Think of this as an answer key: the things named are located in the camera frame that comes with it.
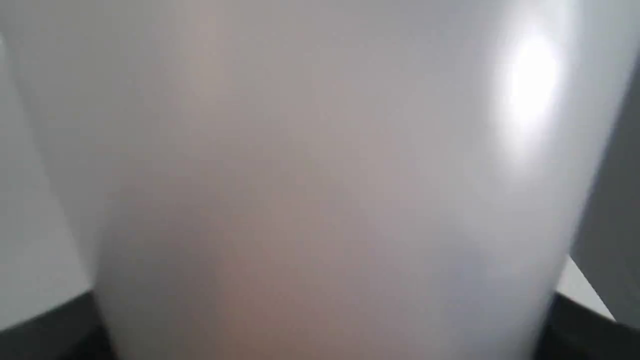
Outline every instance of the white cup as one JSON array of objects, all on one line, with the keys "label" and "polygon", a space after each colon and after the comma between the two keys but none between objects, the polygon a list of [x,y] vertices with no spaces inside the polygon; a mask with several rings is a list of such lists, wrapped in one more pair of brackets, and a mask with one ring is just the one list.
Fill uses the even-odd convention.
[{"label": "white cup", "polygon": [[124,359],[532,349],[633,1],[6,0]]}]

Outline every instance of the gray wall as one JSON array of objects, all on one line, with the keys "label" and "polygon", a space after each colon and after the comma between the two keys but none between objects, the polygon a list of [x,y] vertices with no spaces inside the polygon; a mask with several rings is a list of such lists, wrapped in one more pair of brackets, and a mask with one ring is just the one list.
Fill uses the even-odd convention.
[{"label": "gray wall", "polygon": [[640,72],[629,86],[573,259],[619,322],[640,327]]},{"label": "gray wall", "polygon": [[0,330],[88,288],[0,41]]}]

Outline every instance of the gray panel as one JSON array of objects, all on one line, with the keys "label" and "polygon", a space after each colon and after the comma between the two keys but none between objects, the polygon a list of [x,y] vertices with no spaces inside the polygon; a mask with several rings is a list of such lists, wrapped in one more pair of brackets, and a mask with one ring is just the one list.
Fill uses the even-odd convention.
[{"label": "gray panel", "polygon": [[613,316],[640,327],[640,72],[586,208],[573,259]]}]

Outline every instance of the white wall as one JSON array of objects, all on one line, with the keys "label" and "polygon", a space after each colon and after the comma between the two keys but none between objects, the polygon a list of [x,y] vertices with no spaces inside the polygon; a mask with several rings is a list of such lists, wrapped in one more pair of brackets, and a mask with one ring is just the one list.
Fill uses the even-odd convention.
[{"label": "white wall", "polygon": [[88,288],[0,42],[0,330]]}]

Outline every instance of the black surface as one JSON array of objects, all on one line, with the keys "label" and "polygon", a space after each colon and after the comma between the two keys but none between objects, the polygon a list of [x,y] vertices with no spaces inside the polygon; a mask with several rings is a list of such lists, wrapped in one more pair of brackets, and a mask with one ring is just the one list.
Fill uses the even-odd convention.
[{"label": "black surface", "polygon": [[0,332],[0,360],[55,360],[98,329],[90,293]]},{"label": "black surface", "polygon": [[640,333],[556,295],[535,360],[637,360]]}]

